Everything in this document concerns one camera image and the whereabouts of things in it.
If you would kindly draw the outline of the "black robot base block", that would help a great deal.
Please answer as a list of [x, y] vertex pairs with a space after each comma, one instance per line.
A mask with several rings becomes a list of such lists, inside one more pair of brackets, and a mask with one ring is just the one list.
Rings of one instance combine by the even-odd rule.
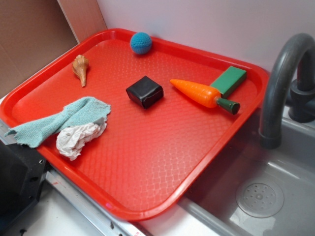
[[48, 163], [34, 148], [0, 144], [0, 233], [4, 234], [41, 195]]

